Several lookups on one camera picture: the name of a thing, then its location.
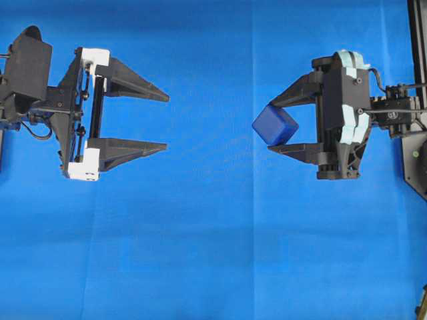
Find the black mounting plate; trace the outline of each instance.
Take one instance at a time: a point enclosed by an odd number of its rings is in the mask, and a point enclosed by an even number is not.
[[[402,138],[404,179],[421,197],[427,200],[427,173],[423,165],[422,146],[427,135],[420,133]]]

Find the blue cube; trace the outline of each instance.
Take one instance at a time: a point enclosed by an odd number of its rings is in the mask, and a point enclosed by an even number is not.
[[[252,128],[268,145],[287,143],[298,127],[286,111],[272,105],[267,105],[252,123]]]

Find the wire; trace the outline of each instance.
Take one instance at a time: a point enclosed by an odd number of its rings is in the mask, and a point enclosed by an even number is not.
[[[377,69],[375,69],[375,68],[370,68],[370,69],[368,69],[368,71],[371,71],[371,72],[375,75],[375,78],[376,78],[376,84],[377,84],[378,88],[380,88],[380,90],[381,90],[382,92],[386,93],[385,88],[383,88],[383,87],[382,87],[382,84],[381,84],[381,75],[380,75],[380,73],[378,72],[378,70],[377,70]]]
[[[416,119],[415,123],[420,126],[421,130],[427,131],[427,127],[419,119]]]
[[[45,120],[45,124],[46,126],[49,128],[49,133],[44,135],[44,136],[40,136],[40,135],[36,135],[23,121],[21,121],[21,124],[28,130],[28,132],[36,139],[38,140],[49,140],[49,138],[52,136],[52,126],[50,126],[50,122],[46,119]]]

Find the blue background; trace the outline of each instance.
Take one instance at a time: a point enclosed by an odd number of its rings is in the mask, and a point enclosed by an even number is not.
[[[100,47],[171,96],[105,100],[102,136],[169,148],[97,183],[60,175],[56,140],[7,134],[0,319],[414,318],[427,206],[402,180],[399,141],[376,129],[359,180],[317,181],[251,128],[311,59],[339,49],[386,84],[413,82],[405,0],[0,8],[4,50],[31,24],[52,44],[50,85],[76,47]],[[289,112],[290,142],[314,142],[314,107]]]

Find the screw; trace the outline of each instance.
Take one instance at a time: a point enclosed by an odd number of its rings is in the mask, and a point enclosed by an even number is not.
[[[87,92],[87,91],[83,91],[83,92],[81,93],[81,96],[83,97],[83,100],[84,100],[84,101],[86,101],[86,100],[88,100],[88,99],[89,99],[89,92]]]
[[[389,112],[387,113],[387,117],[391,120],[396,120],[399,117],[399,113],[398,112]]]

